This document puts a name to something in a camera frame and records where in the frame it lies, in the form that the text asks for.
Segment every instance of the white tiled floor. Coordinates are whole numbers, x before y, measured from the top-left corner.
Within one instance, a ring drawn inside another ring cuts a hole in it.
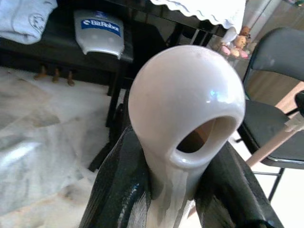
[[[35,81],[33,76],[0,67],[0,227],[75,228],[95,177],[85,167],[107,142],[104,124],[110,98],[105,86],[76,82],[69,87],[63,79],[52,84],[50,78]],[[229,142],[246,160],[250,153],[243,142],[235,143],[238,138],[234,133]],[[23,143],[31,147],[20,154]],[[53,169],[52,164],[62,167]],[[259,163],[253,170],[279,168]],[[285,228],[304,226],[303,176],[303,170],[286,169],[273,198]],[[256,177],[268,196],[275,177]],[[197,214],[182,226],[188,227],[200,228]]]

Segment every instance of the black folding chair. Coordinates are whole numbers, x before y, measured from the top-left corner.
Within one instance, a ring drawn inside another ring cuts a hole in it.
[[[293,28],[277,28],[268,32],[254,50],[243,83],[246,87],[252,70],[270,71],[304,81],[304,32]],[[289,120],[280,109],[257,101],[246,100],[246,114],[238,129],[242,140],[253,154],[266,144]],[[304,133],[298,132],[261,162],[280,167],[279,173],[256,172],[256,174],[277,176],[269,201],[274,196],[285,168],[304,169]]]

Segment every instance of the white cloth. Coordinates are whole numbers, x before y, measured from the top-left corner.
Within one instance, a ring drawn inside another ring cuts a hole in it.
[[[229,30],[229,39],[231,39],[241,31],[246,0],[151,0],[151,2],[155,5],[165,4],[170,10],[179,10],[187,17],[194,15],[199,20],[209,20],[213,25],[221,24],[226,29],[232,28]]]
[[[40,41],[56,0],[0,0],[0,37],[22,44]]]

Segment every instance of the white lace tablecloth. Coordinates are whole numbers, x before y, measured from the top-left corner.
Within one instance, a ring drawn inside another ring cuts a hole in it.
[[[240,33],[246,0],[151,0],[155,5],[167,5],[185,16],[221,24],[235,36]]]

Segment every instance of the chair seat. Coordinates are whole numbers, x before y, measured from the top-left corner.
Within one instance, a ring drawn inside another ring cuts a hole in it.
[[[265,145],[283,127],[289,118],[271,105],[246,100],[246,115],[239,133],[249,151],[254,153]],[[262,161],[267,165],[304,169],[304,132],[298,132]],[[293,165],[282,166],[294,160]]]

